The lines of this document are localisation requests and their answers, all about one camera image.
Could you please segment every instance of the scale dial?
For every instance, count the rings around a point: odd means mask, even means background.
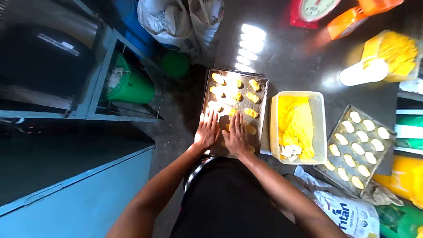
[[[315,22],[329,14],[340,0],[302,0],[299,16],[305,22]]]

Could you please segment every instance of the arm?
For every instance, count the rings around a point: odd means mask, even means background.
[[[152,237],[154,222],[165,208],[188,169],[219,138],[217,113],[201,114],[194,143],[179,158],[154,176],[129,202],[106,238]]]
[[[232,117],[229,132],[222,131],[228,150],[254,174],[272,199],[294,214],[301,230],[317,238],[346,237],[311,199],[248,150],[242,114]]]

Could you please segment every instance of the yellow container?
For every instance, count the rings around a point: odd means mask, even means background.
[[[407,36],[385,30],[366,41],[361,60],[364,65],[376,58],[382,58],[388,64],[389,73],[384,79],[388,82],[400,82],[415,79],[418,74],[416,42]]]
[[[313,119],[313,148],[314,157],[307,160],[297,159],[289,161],[280,158],[279,147],[279,126],[278,126],[278,105],[279,96],[308,97],[310,103],[311,116]],[[273,157],[283,164],[323,164],[327,160],[327,138],[326,138],[326,117],[324,114],[323,95],[319,92],[311,91],[282,91],[272,97],[272,107],[270,110],[270,150]]]
[[[373,180],[423,209],[423,160],[395,155],[392,175],[375,174]]]

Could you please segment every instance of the green bucket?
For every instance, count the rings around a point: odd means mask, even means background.
[[[115,54],[112,58],[114,68],[124,69],[119,85],[107,93],[109,101],[148,103],[154,98],[154,85],[144,75],[128,65],[122,54]]]

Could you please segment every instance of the person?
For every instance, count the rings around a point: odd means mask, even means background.
[[[185,192],[173,238],[346,237],[343,231],[288,180],[259,160],[248,146],[246,122],[237,112],[222,130],[237,158],[207,163]],[[154,222],[178,185],[205,151],[218,141],[217,113],[200,116],[194,143],[154,176],[130,201],[107,238],[150,238]],[[279,208],[289,211],[293,223]]]

